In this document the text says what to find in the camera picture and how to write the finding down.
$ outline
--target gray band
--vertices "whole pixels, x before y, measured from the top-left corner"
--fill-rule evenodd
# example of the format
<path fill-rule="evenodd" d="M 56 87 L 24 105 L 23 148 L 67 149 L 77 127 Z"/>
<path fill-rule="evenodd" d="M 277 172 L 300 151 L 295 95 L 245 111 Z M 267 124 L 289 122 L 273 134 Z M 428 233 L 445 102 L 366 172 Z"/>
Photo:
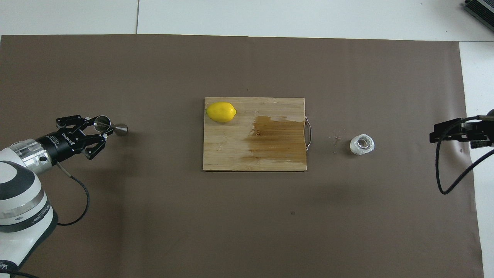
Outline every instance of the gray band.
<path fill-rule="evenodd" d="M 44 190 L 43 188 L 41 188 L 39 193 L 36 195 L 36 197 L 34 197 L 31 201 L 23 204 L 22 206 L 13 208 L 11 210 L 1 211 L 0 219 L 12 218 L 28 212 L 29 210 L 37 206 L 41 202 L 41 200 L 43 200 L 43 197 L 44 197 Z"/>

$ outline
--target metal jigger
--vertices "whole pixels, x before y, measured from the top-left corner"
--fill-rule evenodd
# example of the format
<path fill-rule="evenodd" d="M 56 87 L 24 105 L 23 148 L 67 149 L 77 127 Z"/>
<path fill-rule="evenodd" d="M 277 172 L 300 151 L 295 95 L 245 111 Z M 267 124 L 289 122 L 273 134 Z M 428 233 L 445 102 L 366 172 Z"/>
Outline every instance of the metal jigger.
<path fill-rule="evenodd" d="M 107 116 L 96 117 L 96 119 L 94 119 L 93 125 L 94 125 L 94 129 L 96 129 L 97 132 L 106 132 L 110 129 L 113 129 L 113 133 L 115 133 L 117 136 L 125 136 L 128 132 L 127 125 L 124 124 L 112 125 L 110 118 L 108 118 Z"/>

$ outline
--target black cable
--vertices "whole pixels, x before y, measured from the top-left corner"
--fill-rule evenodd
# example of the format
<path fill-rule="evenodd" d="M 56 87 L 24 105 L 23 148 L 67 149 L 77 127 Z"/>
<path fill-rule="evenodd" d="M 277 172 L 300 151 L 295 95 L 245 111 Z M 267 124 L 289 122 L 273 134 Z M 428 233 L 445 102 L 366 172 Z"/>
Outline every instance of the black cable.
<path fill-rule="evenodd" d="M 28 277 L 28 278 L 39 278 L 38 276 L 34 276 L 34 275 L 31 275 L 31 274 L 24 273 L 24 272 L 19 272 L 19 271 L 13 271 L 13 270 L 5 270 L 5 269 L 3 269 L 3 270 L 0 270 L 0 273 L 19 275 L 19 276 Z"/>
<path fill-rule="evenodd" d="M 481 163 L 482 161 L 484 161 L 486 158 L 488 158 L 489 156 L 493 155 L 494 154 L 494 150 L 491 150 L 490 152 L 484 154 L 483 156 L 481 156 L 479 159 L 477 159 L 477 161 L 475 161 L 474 163 L 472 163 L 470 166 L 468 166 L 468 168 L 465 169 L 465 171 L 463 171 L 463 173 L 461 173 L 461 175 L 458 176 L 458 178 L 453 182 L 453 184 L 451 184 L 451 186 L 446 190 L 444 191 L 443 188 L 441 187 L 441 180 L 439 178 L 439 148 L 441 147 L 441 142 L 444 140 L 444 138 L 446 137 L 446 135 L 448 134 L 448 132 L 453 129 L 455 126 L 459 125 L 459 124 L 462 124 L 464 122 L 467 122 L 467 121 L 471 121 L 471 120 L 478 120 L 479 119 L 479 116 L 474 116 L 474 117 L 468 117 L 468 118 L 464 118 L 464 119 L 461 119 L 461 120 L 458 120 L 457 122 L 455 122 L 454 124 L 450 125 L 448 128 L 446 128 L 443 133 L 441 134 L 441 136 L 439 137 L 439 140 L 437 141 L 437 146 L 436 146 L 436 181 L 437 181 L 437 186 L 439 188 L 439 192 L 441 192 L 442 194 L 446 195 L 448 193 L 451 192 L 451 190 L 453 190 L 453 188 L 468 174 L 470 173 L 470 171 L 472 171 L 472 169 L 477 166 L 479 163 Z"/>
<path fill-rule="evenodd" d="M 72 180 L 78 182 L 82 188 L 84 189 L 84 191 L 86 192 L 86 208 L 84 209 L 84 212 L 81 214 L 81 216 L 79 216 L 79 218 L 75 219 L 74 221 L 70 222 L 70 223 L 57 223 L 57 225 L 59 226 L 70 226 L 70 225 L 73 225 L 77 222 L 79 222 L 79 220 L 81 220 L 84 215 L 86 215 L 86 212 L 88 211 L 89 209 L 89 191 L 87 191 L 87 188 L 86 186 L 81 182 L 79 181 L 78 179 L 76 179 L 74 176 L 72 176 L 71 174 L 69 174 L 69 172 L 67 172 L 67 170 L 65 170 L 65 168 L 62 167 L 62 165 L 60 163 L 57 162 L 57 165 L 58 167 L 67 175 L 69 176 L 69 178 L 71 178 Z"/>

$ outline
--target brown paper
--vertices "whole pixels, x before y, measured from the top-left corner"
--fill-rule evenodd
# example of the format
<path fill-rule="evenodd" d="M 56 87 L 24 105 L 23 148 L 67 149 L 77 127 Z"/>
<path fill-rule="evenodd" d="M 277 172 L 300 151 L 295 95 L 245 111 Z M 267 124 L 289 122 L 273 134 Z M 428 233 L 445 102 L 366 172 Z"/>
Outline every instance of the brown paper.
<path fill-rule="evenodd" d="M 63 165 L 91 193 L 26 262 L 40 277 L 482 277 L 470 174 L 437 190 L 433 125 L 465 117 L 458 42 L 3 36 L 2 147 L 55 119 L 129 127 Z M 204 172 L 204 98 L 304 97 L 306 172 Z M 368 134 L 375 150 L 356 156 Z M 445 186 L 470 163 L 441 154 Z M 84 193 L 40 177 L 60 221 Z"/>

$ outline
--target cutting board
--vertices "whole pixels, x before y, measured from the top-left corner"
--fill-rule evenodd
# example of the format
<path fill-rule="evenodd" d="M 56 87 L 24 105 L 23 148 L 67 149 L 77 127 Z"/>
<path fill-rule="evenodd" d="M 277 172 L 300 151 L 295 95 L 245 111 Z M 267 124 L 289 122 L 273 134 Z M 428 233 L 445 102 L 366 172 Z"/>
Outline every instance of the cutting board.
<path fill-rule="evenodd" d="M 210 104 L 231 103 L 228 123 L 211 120 Z M 205 171 L 305 171 L 305 99 L 301 97 L 206 97 Z"/>

